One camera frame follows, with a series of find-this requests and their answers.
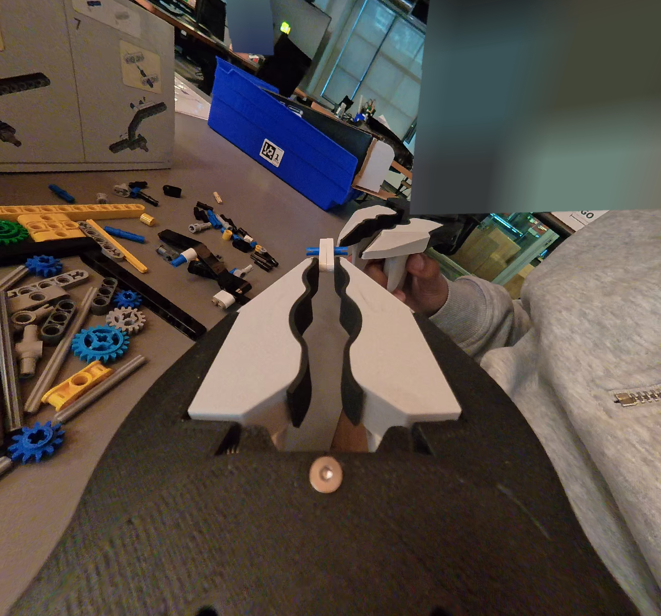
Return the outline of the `person in grey hoodie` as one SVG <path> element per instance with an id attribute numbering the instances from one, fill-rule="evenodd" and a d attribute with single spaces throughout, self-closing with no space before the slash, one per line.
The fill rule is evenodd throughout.
<path id="1" fill-rule="evenodd" d="M 602 215 L 527 277 L 531 329 L 482 367 L 541 440 L 586 536 L 660 614 L 660 210 Z"/>

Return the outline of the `brown cardboard boxes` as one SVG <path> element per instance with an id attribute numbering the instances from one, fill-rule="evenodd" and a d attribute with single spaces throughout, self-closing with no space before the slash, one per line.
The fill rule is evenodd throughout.
<path id="1" fill-rule="evenodd" d="M 499 227 L 478 226 L 451 256 L 465 272 L 498 285 L 507 285 L 519 273 L 526 275 L 533 261 L 558 240 L 559 235 L 542 225 L 541 234 L 532 228 L 523 237 L 513 239 Z"/>

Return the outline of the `dark grey short lego beam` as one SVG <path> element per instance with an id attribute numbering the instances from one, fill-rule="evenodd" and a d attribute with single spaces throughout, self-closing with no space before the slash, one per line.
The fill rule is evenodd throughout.
<path id="1" fill-rule="evenodd" d="M 90 306 L 92 314 L 106 316 L 114 308 L 113 297 L 115 297 L 117 286 L 118 281 L 115 278 L 107 277 L 103 279 Z"/>
<path id="2" fill-rule="evenodd" d="M 55 303 L 40 327 L 40 338 L 46 346 L 54 347 L 61 342 L 76 311 L 77 304 L 70 298 Z"/>

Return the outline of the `grey lego gear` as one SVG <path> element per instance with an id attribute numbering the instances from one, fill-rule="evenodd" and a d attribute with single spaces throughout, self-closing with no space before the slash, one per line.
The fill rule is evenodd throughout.
<path id="1" fill-rule="evenodd" d="M 117 307 L 106 315 L 106 324 L 129 336 L 140 333 L 146 323 L 145 315 L 136 307 Z"/>

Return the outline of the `yellow lego axle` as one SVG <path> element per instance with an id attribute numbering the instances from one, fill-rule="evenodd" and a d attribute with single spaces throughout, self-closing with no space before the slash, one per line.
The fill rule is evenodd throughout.
<path id="1" fill-rule="evenodd" d="M 145 274 L 147 273 L 148 267 L 144 265 L 141 261 L 139 261 L 135 256 L 133 256 L 127 248 L 125 248 L 121 243 L 118 242 L 118 240 L 111 235 L 109 235 L 107 232 L 103 230 L 95 221 L 93 220 L 86 220 L 87 224 L 89 224 L 93 229 L 95 229 L 98 233 L 100 233 L 105 240 L 107 240 L 109 243 L 111 243 L 115 248 L 117 248 L 119 251 L 121 251 L 125 259 L 128 261 L 130 265 L 132 265 L 136 270 L 138 270 L 140 273 Z"/>

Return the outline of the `thin grey lego liftarm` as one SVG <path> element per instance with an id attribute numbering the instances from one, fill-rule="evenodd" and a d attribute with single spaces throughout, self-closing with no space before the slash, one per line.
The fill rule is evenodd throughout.
<path id="1" fill-rule="evenodd" d="M 104 256 L 116 262 L 121 262 L 125 259 L 124 253 L 90 223 L 78 221 L 78 228 L 99 245 Z"/>

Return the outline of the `person's right forearm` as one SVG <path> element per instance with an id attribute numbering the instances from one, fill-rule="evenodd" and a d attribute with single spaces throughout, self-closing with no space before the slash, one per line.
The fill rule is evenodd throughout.
<path id="1" fill-rule="evenodd" d="M 475 276 L 441 279 L 448 297 L 429 319 L 477 362 L 492 350 L 514 346 L 532 328 L 521 301 L 504 287 Z"/>

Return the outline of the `long black lego beam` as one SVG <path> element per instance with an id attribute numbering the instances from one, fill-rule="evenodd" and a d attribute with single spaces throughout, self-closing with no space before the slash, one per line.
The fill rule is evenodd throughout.
<path id="1" fill-rule="evenodd" d="M 198 340 L 206 332 L 206 327 L 180 309 L 168 298 L 147 285 L 124 267 L 105 257 L 100 251 L 85 251 L 80 259 L 101 276 L 114 278 L 120 289 L 132 290 L 143 298 L 143 304 L 163 321 L 180 331 L 191 340 Z"/>

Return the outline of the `lego instruction booklet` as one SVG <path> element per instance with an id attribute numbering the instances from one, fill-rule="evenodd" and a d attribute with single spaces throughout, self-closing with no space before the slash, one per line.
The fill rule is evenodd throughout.
<path id="1" fill-rule="evenodd" d="M 174 46 L 132 0 L 1 0 L 1 172 L 170 167 Z"/>

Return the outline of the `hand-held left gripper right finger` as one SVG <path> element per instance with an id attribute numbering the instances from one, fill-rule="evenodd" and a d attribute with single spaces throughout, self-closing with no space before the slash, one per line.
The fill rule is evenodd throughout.
<path id="1" fill-rule="evenodd" d="M 401 301 L 344 257 L 335 258 L 343 354 L 343 410 L 376 451 L 393 427 L 456 421 L 461 407 L 418 320 Z"/>

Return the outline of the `blue plastic bin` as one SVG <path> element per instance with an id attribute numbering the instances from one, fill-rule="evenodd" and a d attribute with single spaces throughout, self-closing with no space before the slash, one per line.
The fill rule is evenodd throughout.
<path id="1" fill-rule="evenodd" d="M 357 199 L 357 157 L 217 58 L 208 125 L 323 210 Z"/>

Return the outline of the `grey round lego connector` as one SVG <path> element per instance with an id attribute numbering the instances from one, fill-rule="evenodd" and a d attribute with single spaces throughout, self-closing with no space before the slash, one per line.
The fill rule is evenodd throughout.
<path id="1" fill-rule="evenodd" d="M 29 325 L 37 325 L 43 319 L 47 318 L 54 308 L 50 305 L 44 305 L 33 310 L 21 310 L 13 313 L 10 317 L 12 330 L 19 332 Z"/>

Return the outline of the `black monitor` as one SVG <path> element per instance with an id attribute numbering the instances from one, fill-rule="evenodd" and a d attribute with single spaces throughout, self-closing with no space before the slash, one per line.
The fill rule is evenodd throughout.
<path id="1" fill-rule="evenodd" d="M 297 47 L 288 34 L 280 33 L 272 57 L 275 83 L 278 92 L 290 97 L 306 75 L 312 59 Z"/>
<path id="2" fill-rule="evenodd" d="M 219 41 L 225 38 L 226 4 L 222 0 L 196 0 L 196 22 Z"/>

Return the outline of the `black lego frame assembly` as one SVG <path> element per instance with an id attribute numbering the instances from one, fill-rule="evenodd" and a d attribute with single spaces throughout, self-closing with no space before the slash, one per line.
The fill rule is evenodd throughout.
<path id="1" fill-rule="evenodd" d="M 231 273 L 225 263 L 206 245 L 172 230 L 163 230 L 158 233 L 158 237 L 169 247 L 179 251 L 170 261 L 172 267 L 188 265 L 188 270 L 191 271 L 192 265 L 196 265 L 196 270 L 202 270 L 202 275 L 217 283 L 218 291 L 211 298 L 214 306 L 229 309 L 234 305 L 244 306 L 249 303 L 247 294 L 252 288 L 250 283 L 242 276 Z"/>

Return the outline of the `large light blue lego gear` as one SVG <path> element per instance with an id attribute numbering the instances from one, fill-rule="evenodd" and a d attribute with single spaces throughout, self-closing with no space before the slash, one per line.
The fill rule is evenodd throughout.
<path id="1" fill-rule="evenodd" d="M 80 330 L 71 341 L 71 351 L 86 363 L 107 364 L 120 358 L 129 347 L 129 336 L 109 325 Z"/>

